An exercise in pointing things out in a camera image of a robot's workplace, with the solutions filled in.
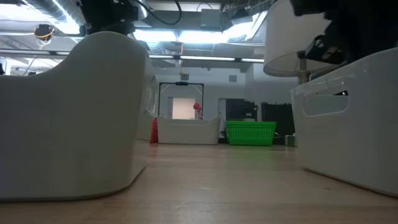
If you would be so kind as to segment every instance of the ceiling light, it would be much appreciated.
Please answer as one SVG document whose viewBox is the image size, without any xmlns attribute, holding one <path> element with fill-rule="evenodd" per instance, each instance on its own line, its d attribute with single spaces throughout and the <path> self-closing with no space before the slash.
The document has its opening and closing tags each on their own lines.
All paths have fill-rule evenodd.
<svg viewBox="0 0 398 224">
<path fill-rule="evenodd" d="M 58 55 L 67 56 L 69 52 L 57 52 Z"/>
<path fill-rule="evenodd" d="M 145 42 L 176 41 L 174 31 L 136 30 L 134 36 L 137 40 Z"/>
<path fill-rule="evenodd" d="M 252 25 L 251 30 L 246 34 L 246 40 L 251 40 L 254 37 L 254 35 L 259 30 L 262 22 L 264 22 L 264 19 L 267 16 L 267 12 L 268 11 L 263 11 L 253 15 L 254 24 Z"/>
<path fill-rule="evenodd" d="M 264 63 L 264 59 L 260 59 L 260 58 L 242 58 L 242 62 Z"/>
<path fill-rule="evenodd" d="M 227 58 L 227 57 L 201 57 L 201 56 L 180 56 L 182 60 L 216 60 L 223 62 L 233 62 L 235 58 Z"/>
<path fill-rule="evenodd" d="M 208 31 L 183 31 L 178 38 L 178 41 L 190 44 L 218 44 L 227 40 L 221 32 Z"/>
<path fill-rule="evenodd" d="M 171 55 L 149 55 L 151 59 L 173 59 Z"/>
<path fill-rule="evenodd" d="M 1 53 L 4 53 L 4 54 L 50 55 L 50 52 L 45 51 L 45 50 L 1 49 Z"/>
</svg>

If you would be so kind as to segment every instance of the white wall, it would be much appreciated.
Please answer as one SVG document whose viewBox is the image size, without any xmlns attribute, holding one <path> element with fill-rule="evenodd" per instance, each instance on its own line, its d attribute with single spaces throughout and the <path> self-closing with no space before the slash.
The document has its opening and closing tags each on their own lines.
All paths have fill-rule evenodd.
<svg viewBox="0 0 398 224">
<path fill-rule="evenodd" d="M 190 83 L 236 86 L 244 85 L 245 73 L 237 68 L 183 68 L 183 73 L 189 74 Z M 180 82 L 180 68 L 155 68 L 156 79 L 159 82 Z M 236 83 L 229 83 L 229 76 L 236 75 Z"/>
<path fill-rule="evenodd" d="M 168 100 L 173 98 L 194 98 L 201 104 L 201 94 L 190 86 L 170 85 L 162 94 L 160 100 L 160 113 L 167 117 Z M 244 86 L 221 86 L 213 84 L 205 84 L 203 95 L 203 119 L 211 119 L 218 116 L 218 99 L 244 99 Z"/>
<path fill-rule="evenodd" d="M 290 90 L 299 85 L 299 80 L 266 75 L 262 64 L 254 64 L 246 73 L 245 99 L 258 105 L 258 120 L 261 121 L 261 103 L 291 103 Z"/>
</svg>

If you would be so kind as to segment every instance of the white plastic bin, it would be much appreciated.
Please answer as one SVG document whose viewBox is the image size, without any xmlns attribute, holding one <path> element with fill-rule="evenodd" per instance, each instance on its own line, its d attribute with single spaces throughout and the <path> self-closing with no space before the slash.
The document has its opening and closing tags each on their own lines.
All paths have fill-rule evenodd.
<svg viewBox="0 0 398 224">
<path fill-rule="evenodd" d="M 218 144 L 220 118 L 165 119 L 157 118 L 159 143 L 167 144 Z"/>
<path fill-rule="evenodd" d="M 137 130 L 142 105 L 154 107 L 143 91 L 151 66 L 139 42 L 99 32 L 47 72 L 0 75 L 0 201 L 97 197 L 131 184 L 149 155 Z"/>
<path fill-rule="evenodd" d="M 398 196 L 397 58 L 379 52 L 292 90 L 304 168 Z"/>
</svg>

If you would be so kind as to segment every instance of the black equipment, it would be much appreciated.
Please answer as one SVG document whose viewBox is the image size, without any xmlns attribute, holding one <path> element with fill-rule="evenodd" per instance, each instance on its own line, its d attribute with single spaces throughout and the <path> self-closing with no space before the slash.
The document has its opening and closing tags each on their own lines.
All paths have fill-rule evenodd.
<svg viewBox="0 0 398 224">
<path fill-rule="evenodd" d="M 396 47 L 397 1 L 290 0 L 296 16 L 323 12 L 331 20 L 315 38 L 305 58 L 341 64 Z"/>
<path fill-rule="evenodd" d="M 138 20 L 138 7 L 128 0 L 79 0 L 77 6 L 86 20 L 80 27 L 83 35 L 113 31 L 127 35 L 134 32 L 133 21 Z"/>
</svg>

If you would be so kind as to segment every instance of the lamp shade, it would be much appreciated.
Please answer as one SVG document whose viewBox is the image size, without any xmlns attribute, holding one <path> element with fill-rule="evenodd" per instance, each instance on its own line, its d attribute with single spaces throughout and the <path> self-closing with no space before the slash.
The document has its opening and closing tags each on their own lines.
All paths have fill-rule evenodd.
<svg viewBox="0 0 398 224">
<path fill-rule="evenodd" d="M 297 52 L 305 50 L 316 36 L 324 34 L 329 23 L 323 13 L 298 17 L 289 0 L 275 2 L 266 16 L 264 73 L 275 77 L 299 76 Z M 307 60 L 307 71 L 311 73 L 335 66 Z"/>
</svg>

